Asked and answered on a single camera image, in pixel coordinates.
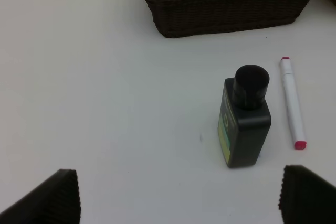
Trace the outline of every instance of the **pink marker tip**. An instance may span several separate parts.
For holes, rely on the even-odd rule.
[[[307,147],[307,142],[305,141],[297,141],[295,142],[294,148],[296,150],[303,150]]]

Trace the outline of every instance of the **white table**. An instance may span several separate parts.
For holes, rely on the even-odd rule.
[[[73,168],[82,224],[282,223],[286,164],[336,184],[335,37],[329,0],[292,25],[181,39],[158,33],[144,0],[0,0],[0,211]],[[283,56],[305,151],[291,142]],[[270,74],[272,126],[255,166],[228,169],[223,84],[249,63]]]

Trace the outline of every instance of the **black cap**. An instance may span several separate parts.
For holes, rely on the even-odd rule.
[[[232,101],[237,107],[253,110],[262,106],[269,83],[268,72],[256,65],[245,65],[236,72]]]

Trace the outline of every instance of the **marker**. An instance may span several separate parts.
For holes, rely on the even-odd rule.
[[[295,85],[292,66],[289,57],[283,57],[280,62],[283,88],[285,90],[289,128],[292,134],[294,147],[303,150],[307,146],[303,121],[300,110],[298,92]]]

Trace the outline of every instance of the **black bottle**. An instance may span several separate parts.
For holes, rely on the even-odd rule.
[[[256,65],[239,68],[225,80],[218,135],[230,168],[254,165],[271,126],[265,94],[269,75]]]

